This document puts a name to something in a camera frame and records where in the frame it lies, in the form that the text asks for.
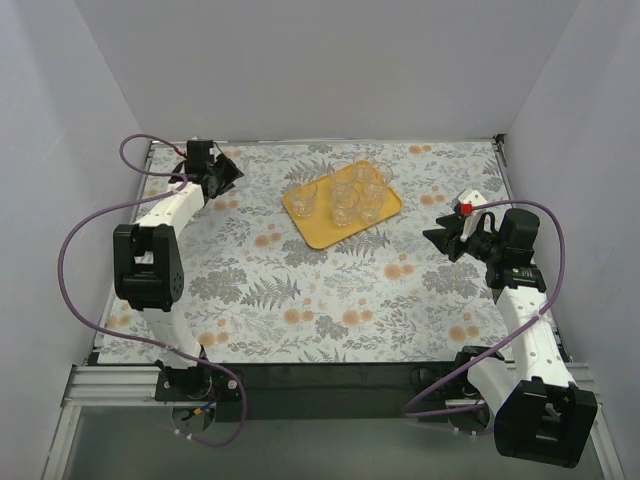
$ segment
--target white wall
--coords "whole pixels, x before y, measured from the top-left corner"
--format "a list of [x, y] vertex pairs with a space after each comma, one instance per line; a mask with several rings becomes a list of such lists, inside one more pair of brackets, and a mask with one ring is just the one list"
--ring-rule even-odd
[[[628, 478], [640, 471], [640, 2], [582, 0], [507, 135], [516, 196], [560, 217], [567, 275], [554, 307], [589, 362]], [[536, 257], [556, 271], [545, 224]]]
[[76, 0], [143, 130], [504, 133], [578, 0]]
[[[120, 164], [134, 120], [72, 0], [0, 2], [0, 477], [39, 478], [72, 362], [92, 334], [66, 310], [56, 257], [71, 226], [132, 198]], [[142, 163], [145, 145], [131, 149]], [[72, 245], [80, 310], [98, 319], [111, 274], [112, 215]]]

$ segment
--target gray floor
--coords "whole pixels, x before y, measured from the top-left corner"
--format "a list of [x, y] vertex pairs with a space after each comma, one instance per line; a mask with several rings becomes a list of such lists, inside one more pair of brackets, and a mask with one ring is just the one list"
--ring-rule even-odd
[[[491, 436], [469, 438], [407, 420], [251, 422], [216, 451], [172, 435], [165, 408], [83, 408], [65, 478], [72, 479], [601, 479], [591, 443], [573, 470], [498, 455]], [[209, 430], [216, 438], [235, 425]]]

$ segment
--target floral tablecloth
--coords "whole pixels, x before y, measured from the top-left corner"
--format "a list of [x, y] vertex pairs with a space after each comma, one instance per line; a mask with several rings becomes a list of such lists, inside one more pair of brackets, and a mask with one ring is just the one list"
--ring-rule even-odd
[[[484, 265], [450, 263], [423, 236], [467, 187], [507, 198], [490, 142], [252, 144], [223, 148], [245, 177], [210, 201], [182, 232], [181, 302], [215, 362], [451, 360], [465, 344], [506, 334], [484, 285]], [[290, 181], [326, 173], [328, 162], [372, 152], [391, 165], [402, 211], [326, 250], [309, 248], [285, 212]], [[152, 169], [179, 161], [155, 149]], [[149, 178], [144, 195], [166, 189]], [[150, 205], [141, 208], [144, 215]], [[140, 315], [115, 299], [109, 328], [150, 336]], [[102, 340], [99, 363], [151, 363], [156, 347]]]

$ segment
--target orange tray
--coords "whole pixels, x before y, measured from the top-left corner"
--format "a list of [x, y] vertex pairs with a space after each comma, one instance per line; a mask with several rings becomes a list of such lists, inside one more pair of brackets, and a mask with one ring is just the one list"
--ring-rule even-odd
[[[285, 193], [284, 197], [282, 197], [284, 208], [287, 209], [287, 212], [293, 220], [293, 223], [296, 224], [298, 230], [300, 230], [300, 233], [311, 248], [315, 248], [318, 250], [327, 248], [334, 243], [339, 242], [340, 240], [350, 237], [354, 233], [358, 233], [361, 230], [365, 230], [372, 225], [375, 225], [382, 222], [383, 220], [386, 220], [389, 217], [392, 217], [400, 210], [402, 210], [402, 199], [392, 188], [389, 188], [389, 190], [387, 190], [387, 193], [385, 194], [384, 203], [382, 205], [382, 209], [380, 210], [380, 215], [375, 222], [364, 223], [360, 219], [360, 215], [358, 215], [356, 217], [356, 220], [351, 225], [339, 227], [338, 225], [333, 223], [333, 219], [331, 218], [331, 207], [329, 205], [329, 192], [331, 191], [331, 184], [329, 181], [329, 177], [325, 175], [324, 177], [314, 180], [314, 182], [318, 184], [316, 209], [308, 217], [298, 217], [293, 213], [291, 199], [289, 198], [288, 193]], [[358, 190], [358, 193], [360, 193], [360, 196], [362, 196], [362, 182], [357, 182], [355, 184], [355, 188], [356, 190]]]

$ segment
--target clear glass cup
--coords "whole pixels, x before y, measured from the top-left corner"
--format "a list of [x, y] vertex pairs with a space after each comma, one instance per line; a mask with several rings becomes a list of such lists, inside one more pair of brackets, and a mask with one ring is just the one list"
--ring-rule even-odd
[[333, 162], [327, 167], [331, 188], [352, 186], [356, 183], [356, 167], [349, 162]]
[[344, 227], [353, 223], [356, 218], [360, 194], [350, 185], [337, 186], [329, 194], [329, 203], [333, 222]]
[[360, 198], [360, 218], [364, 223], [373, 223], [380, 215], [383, 205], [382, 197]]
[[299, 217], [308, 217], [316, 209], [318, 184], [316, 182], [300, 185], [292, 183], [287, 191], [291, 199], [293, 213]]
[[356, 153], [353, 157], [353, 166], [356, 167], [356, 182], [364, 181], [364, 172], [373, 165], [375, 158], [372, 153]]
[[370, 165], [364, 171], [364, 195], [369, 199], [380, 199], [384, 201], [384, 196], [389, 189], [389, 184], [393, 180], [393, 170], [389, 165], [376, 163]]

